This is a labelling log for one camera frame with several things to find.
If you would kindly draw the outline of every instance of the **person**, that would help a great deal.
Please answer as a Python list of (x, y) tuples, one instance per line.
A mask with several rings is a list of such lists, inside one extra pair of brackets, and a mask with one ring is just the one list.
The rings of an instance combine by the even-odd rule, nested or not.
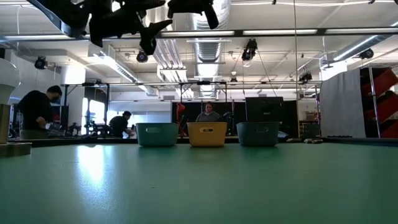
[(22, 139), (47, 139), (45, 125), (52, 122), (51, 103), (57, 102), (62, 96), (59, 86), (51, 86), (46, 93), (30, 91), (18, 103), (17, 108), (23, 115), (21, 130)]
[(130, 117), (131, 113), (125, 111), (122, 116), (116, 116), (111, 119), (109, 126), (112, 128), (113, 136), (123, 138), (123, 132), (127, 133), (130, 137), (133, 135), (133, 132), (127, 129)]
[(221, 116), (213, 111), (213, 105), (207, 102), (205, 105), (205, 112), (199, 114), (197, 122), (217, 122)]

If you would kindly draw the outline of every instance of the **black monitor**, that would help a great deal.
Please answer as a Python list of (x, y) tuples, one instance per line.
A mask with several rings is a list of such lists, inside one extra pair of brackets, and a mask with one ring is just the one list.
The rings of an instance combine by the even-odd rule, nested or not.
[(246, 120), (248, 122), (282, 122), (283, 97), (247, 97)]

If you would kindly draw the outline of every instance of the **ceiling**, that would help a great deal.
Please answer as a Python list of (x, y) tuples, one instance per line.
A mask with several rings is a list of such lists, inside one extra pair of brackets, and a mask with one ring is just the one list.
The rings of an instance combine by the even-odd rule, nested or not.
[[(38, 10), (27, 7), (19, 7), (24, 1), (14, 1), (15, 6), (3, 4), (13, 0), (0, 0), (0, 35), (14, 34), (58, 34), (59, 31)], [(292, 3), (289, 0), (278, 0), (275, 6), (270, 5), (271, 0), (264, 1), (232, 1), (229, 14), (228, 29), (292, 29), (295, 27), (294, 7), (282, 3)], [(396, 10), (398, 6), (393, 3), (353, 4), (345, 6), (320, 7), (326, 3), (355, 3), (357, 0), (296, 0), (297, 4), (313, 4), (313, 6), (296, 7), (297, 28), (319, 27), (380, 27), (389, 26), (398, 21)], [(260, 5), (242, 5), (263, 3)], [(190, 30), (191, 22), (188, 14), (177, 14), (172, 24), (173, 30)], [(231, 72), (235, 71), (238, 81), (267, 80), (265, 74), (269, 74), (272, 80), (287, 80), (289, 75), (295, 76), (298, 67), (311, 61), (307, 70), (311, 71), (313, 78), (318, 79), (320, 71), (318, 60), (314, 57), (324, 50), (333, 52), (346, 47), (360, 39), (361, 36), (327, 36), (325, 48), (322, 37), (259, 37), (256, 38), (258, 51), (249, 67), (244, 66), (240, 59), (241, 52), (247, 44), (247, 38), (228, 38), (229, 42), (222, 43), (222, 63), (219, 69), (218, 80), (228, 80)], [(187, 77), (193, 78), (195, 58), (193, 44), (187, 43), (187, 39), (177, 39), (177, 48), (183, 64), (187, 68)], [(34, 58), (35, 50), (64, 49), (77, 56), (91, 70), (89, 77), (108, 78), (112, 82), (123, 82), (123, 78), (105, 65), (100, 65), (88, 57), (88, 41), (57, 41), (57, 42), (20, 42), (19, 50), (25, 52), (28, 57)], [(157, 63), (153, 57), (149, 57), (147, 63), (138, 63), (136, 55), (139, 51), (138, 40), (112, 40), (106, 44), (112, 46), (120, 58), (119, 62), (130, 71), (134, 72), (142, 82), (159, 82), (157, 77)], [(380, 56), (398, 47), (398, 37), (381, 42), (372, 47), (375, 56)], [(398, 53), (383, 56), (375, 62), (398, 62)], [(348, 63), (355, 63), (359, 59), (349, 59)], [(122, 88), (120, 91), (141, 91), (139, 88)]]

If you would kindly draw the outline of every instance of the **table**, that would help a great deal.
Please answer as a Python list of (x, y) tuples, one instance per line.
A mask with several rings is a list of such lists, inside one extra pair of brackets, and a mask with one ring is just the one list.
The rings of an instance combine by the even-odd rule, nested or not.
[(398, 148), (34, 148), (0, 159), (0, 223), (398, 223)]

